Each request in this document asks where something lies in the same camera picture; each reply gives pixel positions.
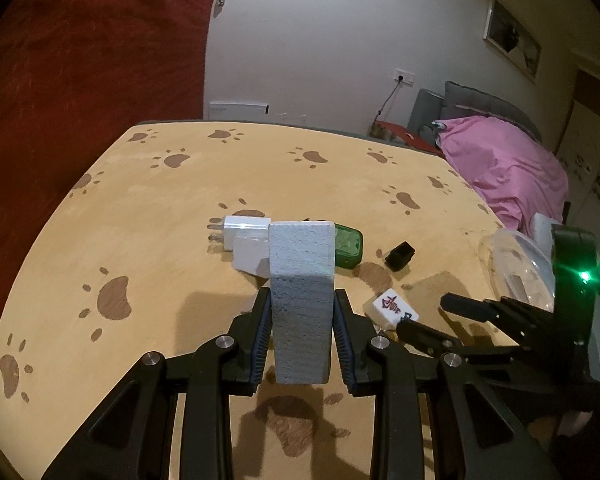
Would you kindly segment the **right hand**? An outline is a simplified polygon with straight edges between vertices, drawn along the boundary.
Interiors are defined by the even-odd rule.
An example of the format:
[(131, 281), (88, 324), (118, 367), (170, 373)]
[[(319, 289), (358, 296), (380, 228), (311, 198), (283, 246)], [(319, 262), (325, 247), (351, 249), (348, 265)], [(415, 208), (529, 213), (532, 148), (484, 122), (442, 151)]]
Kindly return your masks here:
[(568, 412), (558, 417), (541, 417), (527, 427), (530, 436), (547, 448), (554, 437), (572, 437), (591, 420), (592, 412)]

